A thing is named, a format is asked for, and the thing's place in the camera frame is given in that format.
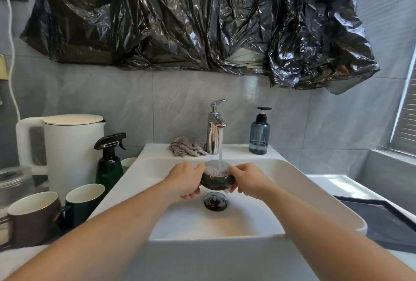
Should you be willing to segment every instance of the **white cup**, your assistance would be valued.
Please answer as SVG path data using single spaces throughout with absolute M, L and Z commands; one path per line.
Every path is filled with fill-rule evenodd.
M 124 173 L 127 172 L 128 168 L 132 166 L 135 160 L 137 160 L 137 158 L 126 158 L 122 160 L 122 168 Z

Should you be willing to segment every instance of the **soap dispenser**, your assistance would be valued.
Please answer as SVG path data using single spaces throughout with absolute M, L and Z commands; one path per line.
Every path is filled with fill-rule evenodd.
M 95 145 L 94 149 L 103 150 L 103 157 L 99 159 L 95 182 L 105 187 L 104 196 L 114 187 L 123 175 L 123 168 L 120 159 L 116 156 L 115 148 L 120 145 L 123 147 L 123 139 L 126 133 L 116 133 L 102 137 Z
M 267 123 L 266 111 L 270 107 L 257 107 L 261 112 L 257 115 L 256 121 L 251 124 L 250 143 L 248 150 L 257 155 L 267 153 L 269 142 L 270 125 Z

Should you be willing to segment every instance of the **yellow object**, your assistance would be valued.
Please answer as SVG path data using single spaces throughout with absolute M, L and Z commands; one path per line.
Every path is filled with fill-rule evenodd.
M 0 54 L 0 80 L 8 80 L 9 76 L 7 73 L 6 59 Z

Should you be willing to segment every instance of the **window blind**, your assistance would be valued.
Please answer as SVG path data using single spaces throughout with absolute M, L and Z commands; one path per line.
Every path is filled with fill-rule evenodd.
M 416 63 L 408 80 L 397 123 L 390 141 L 390 148 L 396 151 L 416 155 Z

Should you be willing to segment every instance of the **white kettle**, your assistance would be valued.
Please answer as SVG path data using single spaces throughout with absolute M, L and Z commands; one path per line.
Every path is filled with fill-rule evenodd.
M 48 175 L 49 189 L 61 202 L 67 193 L 95 182 L 101 151 L 94 144 L 104 136 L 105 121 L 98 115 L 58 115 L 25 118 L 16 124 L 20 165 L 30 166 L 34 175 Z M 30 128 L 43 127 L 46 166 L 32 160 Z

